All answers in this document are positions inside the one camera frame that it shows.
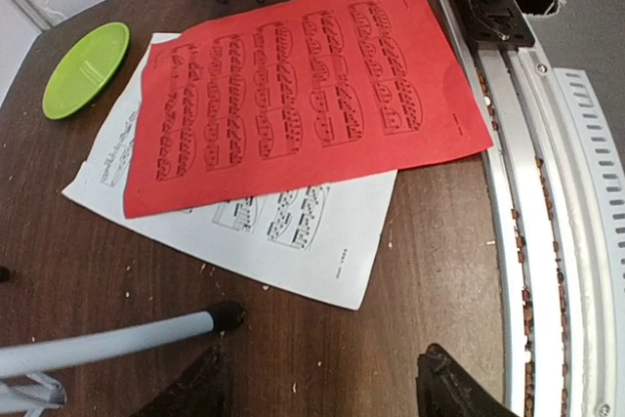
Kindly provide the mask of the red sheet music page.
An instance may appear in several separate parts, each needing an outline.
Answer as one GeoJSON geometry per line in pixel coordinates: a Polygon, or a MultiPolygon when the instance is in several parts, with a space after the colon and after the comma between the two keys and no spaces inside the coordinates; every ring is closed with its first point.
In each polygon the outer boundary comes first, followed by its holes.
{"type": "Polygon", "coordinates": [[[492,146],[428,0],[291,0],[151,47],[123,211],[138,218],[492,146]]]}

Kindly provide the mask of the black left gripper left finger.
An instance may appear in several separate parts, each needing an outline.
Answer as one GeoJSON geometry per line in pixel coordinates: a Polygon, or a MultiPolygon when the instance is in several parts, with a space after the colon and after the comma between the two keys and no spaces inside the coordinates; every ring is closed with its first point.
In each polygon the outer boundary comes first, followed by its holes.
{"type": "Polygon", "coordinates": [[[217,345],[206,349],[151,402],[142,416],[230,416],[233,377],[229,357],[217,345]]]}

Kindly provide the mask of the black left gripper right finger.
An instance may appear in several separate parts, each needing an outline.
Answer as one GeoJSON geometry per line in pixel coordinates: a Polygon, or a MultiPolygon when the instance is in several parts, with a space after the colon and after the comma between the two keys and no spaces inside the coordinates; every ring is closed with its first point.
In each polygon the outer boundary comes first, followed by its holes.
{"type": "Polygon", "coordinates": [[[419,417],[514,417],[440,344],[432,343],[417,360],[419,417]]]}

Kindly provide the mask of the white perforated music stand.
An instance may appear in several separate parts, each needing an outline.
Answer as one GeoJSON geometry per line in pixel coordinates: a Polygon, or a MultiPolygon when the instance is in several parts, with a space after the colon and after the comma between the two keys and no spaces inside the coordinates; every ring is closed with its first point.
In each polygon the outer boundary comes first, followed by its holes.
{"type": "Polygon", "coordinates": [[[66,403],[63,385],[47,373],[134,354],[188,338],[236,330],[245,309],[236,301],[169,319],[1,350],[1,412],[40,416],[66,403]]]}

